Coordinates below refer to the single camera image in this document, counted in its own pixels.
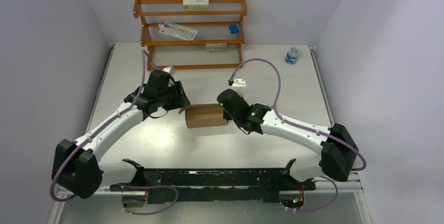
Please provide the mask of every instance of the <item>blue jar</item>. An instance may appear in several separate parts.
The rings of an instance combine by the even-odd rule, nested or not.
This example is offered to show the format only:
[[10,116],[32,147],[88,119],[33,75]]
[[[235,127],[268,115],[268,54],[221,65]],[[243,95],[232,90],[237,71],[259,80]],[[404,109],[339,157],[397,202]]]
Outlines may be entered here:
[[297,47],[290,47],[285,56],[285,61],[289,64],[295,64],[300,54],[301,51]]

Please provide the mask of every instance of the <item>blue object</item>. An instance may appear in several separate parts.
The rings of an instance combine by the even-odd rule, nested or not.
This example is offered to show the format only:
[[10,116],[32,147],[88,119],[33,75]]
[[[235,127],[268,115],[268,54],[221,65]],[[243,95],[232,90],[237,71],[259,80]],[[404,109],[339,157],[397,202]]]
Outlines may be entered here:
[[228,29],[230,30],[231,34],[236,34],[236,33],[239,33],[239,31],[240,31],[240,28],[237,24],[233,24],[233,25],[229,26]]
[[289,64],[295,64],[300,54],[300,49],[298,49],[297,47],[290,47],[288,49],[287,55],[285,56],[285,61]]

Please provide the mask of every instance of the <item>wooden rack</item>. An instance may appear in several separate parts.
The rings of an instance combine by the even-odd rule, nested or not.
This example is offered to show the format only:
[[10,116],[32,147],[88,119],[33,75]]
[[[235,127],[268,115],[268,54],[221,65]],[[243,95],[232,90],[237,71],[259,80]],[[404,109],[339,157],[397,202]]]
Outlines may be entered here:
[[[174,65],[177,70],[195,70],[195,69],[223,69],[236,68],[242,62],[241,45],[245,43],[245,35],[243,33],[243,17],[247,15],[246,0],[209,0],[208,11],[183,11],[183,0],[135,0],[133,15],[135,18],[140,17],[142,23],[142,33],[140,36],[140,44],[147,47],[149,52],[149,60],[153,58],[154,47],[159,46],[185,46],[199,45],[207,43],[226,43],[235,44],[238,52],[238,63],[225,64],[197,64],[197,65]],[[224,8],[238,8],[238,10],[224,10]],[[199,32],[193,41],[184,41],[173,37],[160,37],[157,32],[150,33],[150,28],[158,28],[159,23],[148,23],[146,17],[159,16],[208,16],[208,15],[238,15],[236,21],[203,21],[203,22],[184,22],[176,23],[187,27],[199,27],[196,29],[206,28],[207,31],[219,31],[219,34],[212,35],[208,32],[204,38],[199,37]],[[240,32],[230,34],[228,26],[236,24],[240,27]],[[151,61],[148,61],[147,68],[153,70]]]

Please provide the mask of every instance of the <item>white table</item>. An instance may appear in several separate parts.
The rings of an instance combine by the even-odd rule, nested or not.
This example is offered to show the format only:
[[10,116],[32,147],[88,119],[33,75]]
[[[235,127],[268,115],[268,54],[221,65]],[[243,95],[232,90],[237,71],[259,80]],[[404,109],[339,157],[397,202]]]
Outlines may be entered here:
[[[298,46],[301,57],[294,65],[285,63],[288,45],[242,46],[244,60],[264,58],[273,62],[281,73],[282,90],[279,110],[290,117],[316,125],[329,126],[330,119],[319,85],[315,65],[308,46]],[[90,129],[108,117],[129,93],[140,84],[141,46],[138,43],[117,43],[109,62],[102,88],[92,114]],[[198,48],[161,48],[155,52],[157,64],[236,62],[237,55],[206,53]],[[193,104],[217,103],[216,97],[228,88],[233,69],[176,71],[174,78],[182,81]],[[237,76],[247,80],[246,100],[249,104],[273,103],[277,78],[273,69],[263,62],[250,62]],[[244,135],[231,122],[228,126],[187,129],[185,116],[176,111],[160,119],[147,119],[132,128],[110,148],[101,162],[132,159],[146,168],[258,168],[284,167],[290,159],[313,153],[293,142],[274,136],[252,133]],[[51,223],[359,223],[368,220],[362,189],[356,173],[349,182],[338,183],[340,194],[328,208],[312,214],[292,213],[276,209],[261,201],[179,202],[168,211],[149,217],[131,216],[121,211],[120,195],[100,188],[94,197],[73,199],[55,204]],[[328,202],[333,186],[316,179],[318,190],[310,191],[306,209]],[[137,211],[159,210],[164,205],[145,205]]]
[[[282,89],[278,108],[283,114],[329,126],[330,120],[309,48],[298,47],[301,57],[294,65],[284,61],[289,48],[287,45],[246,44],[242,46],[242,55],[244,60],[257,57],[267,59],[280,70]],[[137,43],[116,44],[94,111],[92,128],[109,116],[123,98],[140,84],[141,49]],[[167,62],[171,56],[180,56],[189,61],[201,58],[202,62],[215,56],[214,53],[193,50],[180,53],[155,51],[155,60]],[[221,55],[224,61],[232,57],[226,53]],[[263,62],[249,62],[244,66],[237,76],[247,81],[246,101],[249,104],[271,105],[278,86],[274,70]],[[216,97],[228,88],[227,80],[232,72],[233,69],[183,70],[176,71],[174,78],[182,81],[192,104],[208,104],[217,103]],[[233,123],[187,129],[184,117],[183,114],[178,115],[176,110],[160,119],[145,120],[115,143],[101,162],[131,159],[147,168],[257,168],[284,167],[290,159],[314,155],[312,151],[285,139],[254,133],[245,135]]]

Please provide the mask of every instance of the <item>gray floor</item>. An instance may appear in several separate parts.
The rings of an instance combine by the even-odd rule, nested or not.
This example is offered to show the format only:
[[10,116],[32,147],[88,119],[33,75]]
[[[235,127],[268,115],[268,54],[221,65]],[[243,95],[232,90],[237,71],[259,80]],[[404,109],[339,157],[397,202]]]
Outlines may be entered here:
[[[306,194],[304,209],[325,204],[333,194]],[[93,196],[66,202],[60,223],[361,223],[353,193],[342,193],[330,207],[311,213],[293,213],[279,204],[250,201],[182,202],[153,216],[133,216],[123,212],[119,196]],[[164,205],[145,205],[140,212]]]

